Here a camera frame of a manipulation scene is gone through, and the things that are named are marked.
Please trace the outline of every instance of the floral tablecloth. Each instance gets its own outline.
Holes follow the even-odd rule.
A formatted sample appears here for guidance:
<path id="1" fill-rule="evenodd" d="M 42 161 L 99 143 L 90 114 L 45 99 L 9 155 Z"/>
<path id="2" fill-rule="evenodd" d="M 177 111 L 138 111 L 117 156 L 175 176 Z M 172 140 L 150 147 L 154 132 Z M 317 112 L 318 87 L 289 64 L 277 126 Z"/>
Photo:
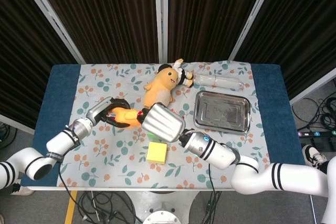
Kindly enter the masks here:
<path id="1" fill-rule="evenodd" d="M 144 85 L 152 81 L 160 65 L 157 64 L 105 64 L 82 65 L 77 92 L 69 123 L 85 117 L 87 111 L 105 97 L 126 99 L 132 108 L 143 108 Z M 195 96 L 200 90 L 246 97 L 251 103 L 251 127 L 246 135 L 218 131 L 207 132 L 218 142 L 238 149 L 241 155 L 253 157 L 260 170 L 269 165 L 263 125 L 258 109 L 253 73 L 250 64 L 235 61 L 184 63 L 183 68 L 194 73 L 238 77 L 244 89 L 230 89 L 194 85 L 179 85 L 172 90 L 175 110 L 186 121 L 186 128 L 197 127 L 193 123 Z M 69 152 L 61 164 L 61 174 L 69 187 L 151 189 L 211 189 L 208 164 L 186 151 L 179 142 L 167 146 L 165 165 L 146 161 L 149 137 L 143 129 L 118 129 L 99 122 L 81 145 Z M 231 188 L 230 178 L 235 166 L 226 170 L 211 167 L 211 178 L 216 189 Z M 60 178 L 58 186 L 63 186 Z"/>

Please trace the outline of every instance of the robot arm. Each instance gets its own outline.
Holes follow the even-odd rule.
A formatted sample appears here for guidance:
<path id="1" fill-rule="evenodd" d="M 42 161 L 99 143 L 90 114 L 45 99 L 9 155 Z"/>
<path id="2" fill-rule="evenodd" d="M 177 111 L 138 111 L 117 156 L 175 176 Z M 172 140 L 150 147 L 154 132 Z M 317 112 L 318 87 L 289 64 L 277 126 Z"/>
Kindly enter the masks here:
<path id="1" fill-rule="evenodd" d="M 256 194 L 265 190 L 286 190 L 328 197 L 322 223 L 336 220 L 336 157 L 328 165 L 328 175 L 308 166 L 271 164 L 259 173 L 256 160 L 240 156 L 234 149 L 219 144 L 210 136 L 195 130 L 186 130 L 185 122 L 168 108 L 155 104 L 144 111 L 141 121 L 145 130 L 167 142 L 180 140 L 182 146 L 218 169 L 236 165 L 232 187 L 241 194 Z"/>
<path id="2" fill-rule="evenodd" d="M 130 108 L 124 99 L 107 97 L 91 108 L 86 118 L 76 119 L 70 126 L 66 125 L 64 130 L 47 143 L 48 153 L 45 157 L 34 148 L 25 148 L 7 161 L 0 162 L 0 189 L 10 186 L 18 178 L 20 172 L 33 180 L 43 178 L 56 162 L 62 162 L 65 154 L 80 144 L 79 140 L 91 133 L 92 128 L 99 121 L 116 127 L 128 127 L 129 124 L 117 122 L 108 117 L 109 111 L 117 107 Z"/>

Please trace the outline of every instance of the black ring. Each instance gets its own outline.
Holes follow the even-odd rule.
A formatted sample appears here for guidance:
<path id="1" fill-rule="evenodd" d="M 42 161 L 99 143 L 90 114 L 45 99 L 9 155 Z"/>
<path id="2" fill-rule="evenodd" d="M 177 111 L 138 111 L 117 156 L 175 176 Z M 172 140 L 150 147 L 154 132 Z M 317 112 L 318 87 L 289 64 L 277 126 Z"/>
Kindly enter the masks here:
<path id="1" fill-rule="evenodd" d="M 26 169 L 25 169 L 25 174 L 27 174 L 27 170 L 28 170 L 28 168 L 30 167 L 30 165 L 31 165 L 33 162 L 35 162 L 35 161 L 37 161 L 38 159 L 40 159 L 40 158 L 44 158 L 44 157 L 37 157 L 36 159 L 34 159 L 33 161 L 31 161 L 31 162 L 27 165 L 27 167 L 26 167 Z"/>
<path id="2" fill-rule="evenodd" d="M 210 144 L 211 144 L 211 138 L 209 139 L 209 142 L 208 142 L 208 145 L 205 147 L 205 150 L 204 150 L 204 152 L 200 155 L 200 158 L 202 158 L 203 156 L 204 156 L 204 154 L 206 153 L 206 151 L 209 149 L 209 147 L 210 147 Z"/>
<path id="3" fill-rule="evenodd" d="M 4 164 L 0 163 L 0 165 L 2 165 L 5 168 L 5 171 L 6 171 L 6 174 L 7 174 L 7 182 L 6 182 L 6 185 L 5 185 L 5 187 L 7 187 L 8 183 L 9 183 L 9 170 Z"/>
<path id="4" fill-rule="evenodd" d="M 277 173 L 278 174 L 278 184 L 279 184 L 280 189 L 284 190 L 282 185 L 281 185 L 281 181 L 280 181 L 280 168 L 281 168 L 281 166 L 282 166 L 282 164 L 280 164 L 279 167 L 278 167 L 278 173 Z"/>
<path id="5" fill-rule="evenodd" d="M 14 179 L 15 179 L 15 169 L 14 169 L 13 165 L 10 162 L 5 161 L 4 163 L 6 163 L 7 165 L 9 165 L 10 169 L 12 170 L 12 173 L 13 173 L 13 178 L 12 178 L 12 182 L 11 182 L 11 184 L 12 184 L 12 183 L 14 183 Z"/>
<path id="6" fill-rule="evenodd" d="M 208 155 L 206 155 L 206 157 L 203 159 L 204 161 L 206 161 L 206 159 L 210 156 L 210 153 L 212 152 L 212 150 L 215 148 L 216 142 L 215 141 L 213 141 L 213 142 L 214 142 L 214 144 L 211 146 L 211 149 L 210 149 Z"/>
<path id="7" fill-rule="evenodd" d="M 73 140 L 74 139 L 73 136 L 71 136 L 66 130 L 62 130 L 62 132 L 65 133 L 65 134 L 67 134 L 69 136 L 69 138 L 71 138 L 71 140 L 73 141 L 73 143 L 76 144 L 75 140 Z"/>
<path id="8" fill-rule="evenodd" d="M 272 166 L 272 183 L 273 183 L 273 186 L 275 189 L 278 190 L 276 184 L 275 184 L 275 178 L 274 178 L 274 171 L 275 171 L 275 166 L 277 165 L 277 163 L 275 163 L 273 166 Z"/>
<path id="9" fill-rule="evenodd" d="M 253 168 L 259 174 L 259 171 L 257 170 L 257 168 L 255 168 L 253 165 L 246 164 L 246 163 L 237 163 L 236 165 L 246 165 L 246 166 L 249 166 L 249 167 Z"/>

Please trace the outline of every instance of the metal tray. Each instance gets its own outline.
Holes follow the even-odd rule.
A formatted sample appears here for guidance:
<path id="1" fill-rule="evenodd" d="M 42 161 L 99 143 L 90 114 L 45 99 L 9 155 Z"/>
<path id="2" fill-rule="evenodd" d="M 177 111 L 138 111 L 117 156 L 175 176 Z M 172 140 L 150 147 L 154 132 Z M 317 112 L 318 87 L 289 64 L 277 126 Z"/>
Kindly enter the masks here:
<path id="1" fill-rule="evenodd" d="M 236 95 L 200 91 L 196 95 L 197 127 L 244 135 L 250 128 L 249 100 Z"/>

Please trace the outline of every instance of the yellow sponge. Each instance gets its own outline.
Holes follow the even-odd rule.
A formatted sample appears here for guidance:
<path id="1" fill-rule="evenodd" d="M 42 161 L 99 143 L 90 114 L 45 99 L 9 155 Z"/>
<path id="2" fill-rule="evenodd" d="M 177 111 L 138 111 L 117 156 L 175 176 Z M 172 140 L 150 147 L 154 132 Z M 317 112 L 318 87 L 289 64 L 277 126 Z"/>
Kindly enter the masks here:
<path id="1" fill-rule="evenodd" d="M 166 161 L 167 144 L 149 142 L 147 161 L 164 165 Z"/>

